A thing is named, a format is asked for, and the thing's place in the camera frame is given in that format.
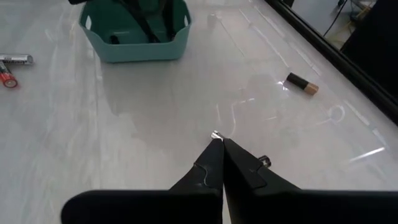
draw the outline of silver battery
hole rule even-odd
[[[32,65],[34,63],[33,57],[29,54],[1,54],[0,60],[3,63],[15,65]]]

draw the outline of plastic basket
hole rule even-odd
[[[113,0],[88,1],[81,12],[79,25],[104,62],[132,62],[143,60],[172,60],[180,58],[187,46],[191,17],[183,0],[174,2],[173,41],[168,41],[162,16],[148,18],[153,33],[161,43],[150,44],[139,24],[130,13]],[[146,11],[157,7],[158,1],[142,0]],[[118,37],[120,44],[111,44],[110,37]]]

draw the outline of black frame edge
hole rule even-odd
[[[297,32],[316,48],[356,88],[370,99],[387,117],[398,125],[398,100],[355,65],[347,56],[332,46],[286,3],[281,0],[265,0]]]

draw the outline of red battery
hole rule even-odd
[[[11,74],[10,70],[5,66],[5,64],[0,61],[0,80],[2,84],[7,88],[14,88],[18,86],[18,81]]]

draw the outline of white table surface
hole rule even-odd
[[[262,0],[188,1],[183,58],[122,64],[100,62],[81,6],[0,6],[1,51],[36,62],[0,88],[0,223],[59,223],[85,190],[167,189],[214,129],[301,188],[398,189],[397,126]]]

